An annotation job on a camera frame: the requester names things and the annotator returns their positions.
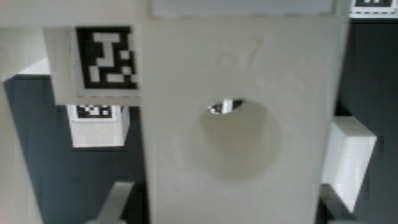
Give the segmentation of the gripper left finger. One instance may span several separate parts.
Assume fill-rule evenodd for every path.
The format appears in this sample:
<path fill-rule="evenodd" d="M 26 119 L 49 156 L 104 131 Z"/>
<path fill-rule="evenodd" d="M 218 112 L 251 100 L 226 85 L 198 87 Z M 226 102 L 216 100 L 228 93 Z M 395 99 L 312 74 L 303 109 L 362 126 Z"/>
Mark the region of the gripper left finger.
<path fill-rule="evenodd" d="M 127 224 L 127 221 L 123 220 L 122 216 L 134 186 L 134 182 L 115 183 L 99 216 L 84 224 Z"/>

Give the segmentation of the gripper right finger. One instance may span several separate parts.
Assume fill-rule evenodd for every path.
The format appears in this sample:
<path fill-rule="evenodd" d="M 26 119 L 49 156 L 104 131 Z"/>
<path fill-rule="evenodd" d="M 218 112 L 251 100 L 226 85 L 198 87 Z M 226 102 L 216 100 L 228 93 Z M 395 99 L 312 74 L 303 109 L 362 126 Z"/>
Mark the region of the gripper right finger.
<path fill-rule="evenodd" d="M 349 210 L 342 197 L 330 184 L 321 187 L 317 224 L 369 224 Z"/>

